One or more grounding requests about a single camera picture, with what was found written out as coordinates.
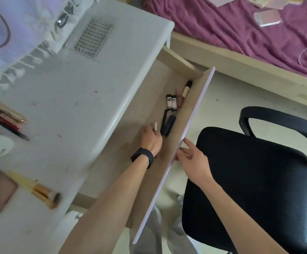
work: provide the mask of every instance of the chair seat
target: chair seat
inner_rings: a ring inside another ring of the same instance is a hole
[[[302,152],[230,130],[207,127],[197,145],[224,191],[289,253],[307,249],[307,157]],[[183,228],[195,240],[237,253],[198,186],[187,182]]]

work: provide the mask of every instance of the smartwatch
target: smartwatch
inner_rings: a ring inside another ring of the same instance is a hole
[[[136,158],[138,158],[139,155],[144,154],[145,156],[148,157],[149,159],[149,166],[147,169],[149,169],[152,165],[153,162],[153,154],[151,151],[144,149],[144,148],[139,148],[132,156],[131,156],[131,161],[134,162]]]

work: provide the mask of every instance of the open drawer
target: open drawer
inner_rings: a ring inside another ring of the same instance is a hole
[[[133,242],[136,243],[214,71],[215,68],[202,73],[163,47],[101,155],[94,162],[73,204],[89,208],[84,204],[84,195],[98,198],[120,176],[130,165],[130,156],[140,146],[143,125],[154,122],[160,125],[166,109],[166,95],[173,94],[176,87],[184,87],[189,79],[193,79],[183,106],[173,113],[177,119],[169,136],[163,137],[162,149],[146,171],[134,202],[127,227],[132,229]]]

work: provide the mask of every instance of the red pencil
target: red pencil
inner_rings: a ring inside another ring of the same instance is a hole
[[[0,117],[0,122],[6,124],[9,128],[12,128],[12,129],[14,129],[14,130],[16,130],[16,131],[19,130],[18,127],[16,127],[15,125],[11,124],[10,122],[6,121],[5,119],[3,119],[3,118],[1,118],[1,117]]]

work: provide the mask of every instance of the white desk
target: white desk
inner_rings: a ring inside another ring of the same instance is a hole
[[[0,213],[0,253],[43,252],[174,26],[115,0],[98,10],[116,23],[97,62],[63,49],[2,93],[29,120],[21,132],[30,141],[0,126],[16,144],[0,169],[37,179],[63,200],[51,211],[19,188]]]

